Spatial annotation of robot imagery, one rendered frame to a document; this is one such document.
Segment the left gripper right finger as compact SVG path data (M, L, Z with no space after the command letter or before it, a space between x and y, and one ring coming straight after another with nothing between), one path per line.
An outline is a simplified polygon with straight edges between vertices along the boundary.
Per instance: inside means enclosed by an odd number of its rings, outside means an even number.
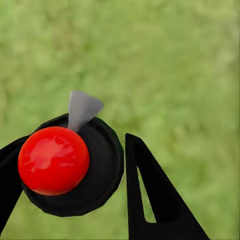
M210 240L145 142L125 134L129 240ZM145 220L138 170L156 223Z

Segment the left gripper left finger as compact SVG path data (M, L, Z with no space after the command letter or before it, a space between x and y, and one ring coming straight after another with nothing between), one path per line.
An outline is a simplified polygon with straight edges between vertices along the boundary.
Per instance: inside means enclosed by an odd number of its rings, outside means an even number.
M29 137L23 136L0 149L0 235L23 192L18 157Z

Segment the pesticide atomizer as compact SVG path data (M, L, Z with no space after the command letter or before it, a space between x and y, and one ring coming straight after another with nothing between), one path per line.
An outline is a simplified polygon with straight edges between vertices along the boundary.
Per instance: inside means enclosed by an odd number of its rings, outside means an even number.
M95 97L72 90L69 113L43 123L23 144L21 186L45 213L83 216L119 188L126 157L116 131L96 117L103 108Z

